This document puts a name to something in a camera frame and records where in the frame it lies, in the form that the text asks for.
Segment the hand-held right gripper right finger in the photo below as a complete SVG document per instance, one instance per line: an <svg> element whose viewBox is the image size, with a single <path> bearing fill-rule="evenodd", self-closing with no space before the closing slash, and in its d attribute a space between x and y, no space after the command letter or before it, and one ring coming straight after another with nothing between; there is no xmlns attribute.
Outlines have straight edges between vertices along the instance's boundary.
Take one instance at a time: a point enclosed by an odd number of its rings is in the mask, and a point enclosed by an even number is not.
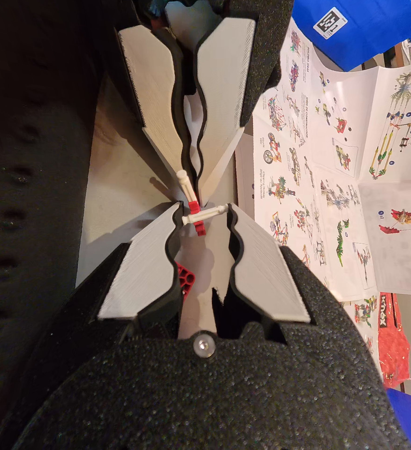
<svg viewBox="0 0 411 450"><path fill-rule="evenodd" d="M230 229L242 245L234 266L237 292L276 322L310 323L278 242L234 203L228 213L236 219Z"/></svg>

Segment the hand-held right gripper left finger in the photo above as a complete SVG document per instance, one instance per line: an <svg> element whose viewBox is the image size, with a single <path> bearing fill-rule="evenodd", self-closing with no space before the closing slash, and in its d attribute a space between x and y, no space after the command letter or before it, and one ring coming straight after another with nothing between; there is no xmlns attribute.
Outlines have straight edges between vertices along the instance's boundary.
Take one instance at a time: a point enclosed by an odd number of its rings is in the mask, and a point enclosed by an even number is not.
<svg viewBox="0 0 411 450"><path fill-rule="evenodd" d="M135 318L175 285L183 213L178 201L131 239L99 319Z"/></svg>

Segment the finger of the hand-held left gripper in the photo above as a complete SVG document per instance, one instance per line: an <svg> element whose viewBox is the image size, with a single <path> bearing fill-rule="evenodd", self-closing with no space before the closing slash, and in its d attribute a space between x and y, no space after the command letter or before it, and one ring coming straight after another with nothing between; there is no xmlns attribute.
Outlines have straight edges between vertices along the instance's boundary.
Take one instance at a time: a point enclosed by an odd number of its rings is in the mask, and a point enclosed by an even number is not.
<svg viewBox="0 0 411 450"><path fill-rule="evenodd" d="M174 35L163 27L151 31L137 25L119 31L121 47L133 85L143 132L176 179L186 172L191 186L188 201L198 201L190 158L191 134L184 115L183 52Z"/></svg>
<svg viewBox="0 0 411 450"><path fill-rule="evenodd" d="M198 137L200 204L207 204L216 190L243 134L240 122L255 26L253 19L225 18L197 48L196 79L204 110Z"/></svg>

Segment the white toy rod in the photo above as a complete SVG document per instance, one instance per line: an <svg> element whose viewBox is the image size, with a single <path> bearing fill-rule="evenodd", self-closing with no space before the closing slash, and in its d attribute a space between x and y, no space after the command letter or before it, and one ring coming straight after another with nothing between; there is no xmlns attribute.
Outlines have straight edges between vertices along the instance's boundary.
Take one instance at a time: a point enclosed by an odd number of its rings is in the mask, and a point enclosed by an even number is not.
<svg viewBox="0 0 411 450"><path fill-rule="evenodd" d="M176 173L176 176L188 203L197 202L197 196L187 172L180 170Z"/></svg>
<svg viewBox="0 0 411 450"><path fill-rule="evenodd" d="M199 211L196 214L189 214L187 216L182 217L183 225L195 224L197 222L207 220L208 218L212 218L227 213L227 211L228 205L226 204L209 208L203 211Z"/></svg>

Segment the black and white marker tag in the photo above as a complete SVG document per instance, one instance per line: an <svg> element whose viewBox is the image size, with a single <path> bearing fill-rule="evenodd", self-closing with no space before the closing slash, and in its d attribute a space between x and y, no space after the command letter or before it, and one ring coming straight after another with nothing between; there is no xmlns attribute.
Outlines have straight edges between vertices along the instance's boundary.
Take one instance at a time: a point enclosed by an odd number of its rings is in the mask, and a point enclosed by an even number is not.
<svg viewBox="0 0 411 450"><path fill-rule="evenodd" d="M334 6L315 23L313 29L327 40L347 23L348 19Z"/></svg>

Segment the white printed instruction booklet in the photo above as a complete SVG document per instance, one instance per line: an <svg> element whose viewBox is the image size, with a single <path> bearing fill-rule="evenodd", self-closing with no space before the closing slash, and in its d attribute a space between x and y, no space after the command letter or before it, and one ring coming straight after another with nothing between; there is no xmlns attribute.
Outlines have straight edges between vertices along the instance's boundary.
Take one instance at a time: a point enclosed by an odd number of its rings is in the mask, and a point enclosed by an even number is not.
<svg viewBox="0 0 411 450"><path fill-rule="evenodd" d="M322 64L293 19L253 113L255 222L340 301L411 294L411 65Z"/></svg>

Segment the black dotted mat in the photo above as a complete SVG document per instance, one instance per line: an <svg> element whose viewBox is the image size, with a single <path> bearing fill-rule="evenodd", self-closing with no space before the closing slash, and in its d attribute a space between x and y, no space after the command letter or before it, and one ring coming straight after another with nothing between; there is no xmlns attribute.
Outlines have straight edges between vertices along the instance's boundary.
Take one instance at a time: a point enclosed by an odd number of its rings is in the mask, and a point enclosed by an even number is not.
<svg viewBox="0 0 411 450"><path fill-rule="evenodd" d="M100 79L80 1L0 1L0 424L73 290Z"/></svg>

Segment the orange printed toy box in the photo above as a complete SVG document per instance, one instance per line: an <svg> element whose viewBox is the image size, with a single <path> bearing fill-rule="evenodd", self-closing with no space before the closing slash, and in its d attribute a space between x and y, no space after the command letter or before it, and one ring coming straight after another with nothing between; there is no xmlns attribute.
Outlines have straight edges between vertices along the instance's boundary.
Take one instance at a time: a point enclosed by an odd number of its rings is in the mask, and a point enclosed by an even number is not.
<svg viewBox="0 0 411 450"><path fill-rule="evenodd" d="M397 296L381 292L342 306L359 331L385 388L398 388L410 377L410 344L405 335Z"/></svg>

